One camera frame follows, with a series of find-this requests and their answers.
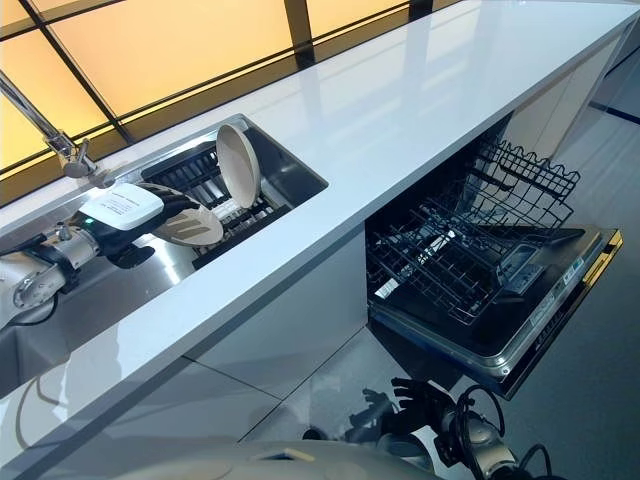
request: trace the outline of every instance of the orange window pane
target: orange window pane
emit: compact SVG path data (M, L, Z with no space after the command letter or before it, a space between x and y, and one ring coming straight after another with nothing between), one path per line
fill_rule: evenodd
M68 3L73 3L74 1L76 0L33 0L33 3L38 10L44 12L45 10L50 10L62 5L67 5Z
M40 32L0 43L0 68L54 126L69 135L107 121ZM3 166L46 148L42 135L4 97L1 114Z
M4 95L0 98L0 169L47 148L42 134Z
M400 5L399 0L307 0L311 34L323 33Z
M18 0L2 0L0 1L0 25L9 25L10 23L24 20L29 15L18 3Z
M128 0L52 27L118 115L292 46L283 0Z

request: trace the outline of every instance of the dishwasher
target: dishwasher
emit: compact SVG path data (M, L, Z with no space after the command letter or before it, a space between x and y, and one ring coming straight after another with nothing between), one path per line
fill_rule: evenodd
M470 142L365 225L369 316L506 399L622 246L569 225L580 175L502 140Z

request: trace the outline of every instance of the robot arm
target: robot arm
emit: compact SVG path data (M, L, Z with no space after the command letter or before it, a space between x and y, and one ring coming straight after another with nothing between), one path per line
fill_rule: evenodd
M445 391L427 382L394 378L391 383L400 400L402 410L383 418L384 433L405 435L429 426L437 435L434 440L442 463L451 467L461 462L476 480L533 480L525 470L531 456L538 450L545 454L547 475L551 464L546 449L536 445L521 461L503 442L504 417L495 396L485 387L475 385L454 402ZM499 417L496 427L484 416L470 410L472 392L482 390L493 401Z
M133 244L182 210L199 205L153 186L120 184L85 203L66 224L0 253L0 328L78 285L78 271L97 256L120 268L140 265L151 247Z

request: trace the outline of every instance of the dishwasher rack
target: dishwasher rack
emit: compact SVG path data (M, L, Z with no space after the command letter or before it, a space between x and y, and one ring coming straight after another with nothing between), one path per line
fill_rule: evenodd
M472 324L519 273L531 271L538 248L573 212L566 199L579 179L522 147L480 138L444 193L368 232L370 290L387 298L404 285Z
M291 208L277 203L261 191L249 208L240 207L222 178L216 142L209 141L142 172L145 182L164 185L183 192L213 210L224 227L224 236L216 245L197 247L193 265L201 268L239 244L256 231L280 218Z

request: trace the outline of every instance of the plate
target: plate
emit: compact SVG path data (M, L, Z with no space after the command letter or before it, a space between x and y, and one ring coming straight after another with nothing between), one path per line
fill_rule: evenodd
M216 139L224 183L238 205L249 208L260 194L260 166L251 142L233 125L224 124Z

